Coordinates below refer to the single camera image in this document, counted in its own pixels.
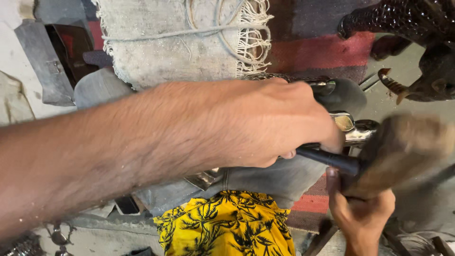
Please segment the rope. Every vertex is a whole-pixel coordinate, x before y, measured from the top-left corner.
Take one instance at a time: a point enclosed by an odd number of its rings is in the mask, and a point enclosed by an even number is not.
[[[188,23],[190,24],[190,27],[191,27],[191,29],[189,29],[189,30],[175,31],[175,32],[157,34],[157,35],[152,35],[152,36],[138,36],[138,37],[129,37],[129,38],[120,37],[120,36],[102,36],[102,38],[104,40],[111,40],[111,41],[145,41],[145,40],[162,39],[162,38],[173,37],[173,36],[178,37],[178,36],[182,36],[182,35],[191,35],[191,34],[199,34],[201,36],[210,36],[213,34],[218,34],[218,37],[219,37],[221,43],[225,46],[227,51],[231,55],[236,57],[238,60],[240,60],[244,63],[250,64],[250,65],[261,64],[265,61],[265,59],[267,58],[268,51],[263,51],[263,54],[259,60],[248,59],[248,58],[236,53],[234,51],[234,49],[229,45],[229,43],[227,42],[226,38],[224,37],[224,35],[222,33],[223,30],[228,30],[228,29],[264,30],[267,35],[266,41],[270,41],[270,29],[265,25],[255,25],[255,24],[229,25],[229,23],[231,23],[234,20],[234,17],[241,11],[246,0],[240,0],[240,2],[237,4],[237,6],[235,8],[235,11],[231,14],[229,19],[227,19],[227,21],[224,22],[222,25],[220,24],[220,16],[221,16],[222,2],[224,0],[218,0],[217,1],[217,10],[216,10],[216,14],[215,14],[215,21],[216,21],[215,26],[209,27],[209,28],[198,28],[194,24],[194,20],[193,20],[193,16],[192,16],[191,1],[192,0],[186,0],[186,13],[187,13],[187,18],[188,18]]]

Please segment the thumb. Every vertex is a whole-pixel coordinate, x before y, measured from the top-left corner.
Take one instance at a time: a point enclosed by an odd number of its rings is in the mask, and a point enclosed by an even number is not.
[[[335,167],[328,167],[325,170],[326,173],[326,189],[329,193],[329,196],[334,195],[337,191],[340,190],[340,179],[338,175],[338,169]]]
[[[334,167],[328,167],[326,170],[327,174],[327,191],[329,192],[329,208],[335,219],[351,218],[351,213],[348,207],[348,201],[340,193],[341,181],[338,174],[338,169]]]

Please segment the hand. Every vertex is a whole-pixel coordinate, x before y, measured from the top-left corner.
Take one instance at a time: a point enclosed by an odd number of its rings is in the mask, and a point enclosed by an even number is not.
[[[328,167],[326,173],[330,212],[346,237],[346,255],[376,256],[382,230],[395,209],[392,190],[368,201],[348,202],[339,191],[338,170]]]
[[[191,116],[185,120],[193,124],[186,126],[198,130],[195,141],[213,146],[200,154],[223,159],[217,163],[221,166],[267,167],[279,155],[292,158],[304,143],[318,142],[324,150],[337,153],[344,142],[344,135],[304,82],[288,84],[281,78],[173,82],[162,90],[176,92],[172,97],[182,102],[191,98],[184,108],[186,117]]]

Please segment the black handle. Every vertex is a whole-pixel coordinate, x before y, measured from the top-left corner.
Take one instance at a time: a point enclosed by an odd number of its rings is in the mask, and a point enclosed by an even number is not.
[[[297,154],[320,163],[337,167],[341,172],[355,176],[360,171],[360,164],[357,158],[330,153],[323,150],[298,147]]]

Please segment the knee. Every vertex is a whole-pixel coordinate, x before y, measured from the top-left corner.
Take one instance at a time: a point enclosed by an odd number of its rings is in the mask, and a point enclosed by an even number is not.
[[[83,77],[74,88],[74,100],[78,109],[90,108],[111,102],[134,91],[113,71],[102,68]]]

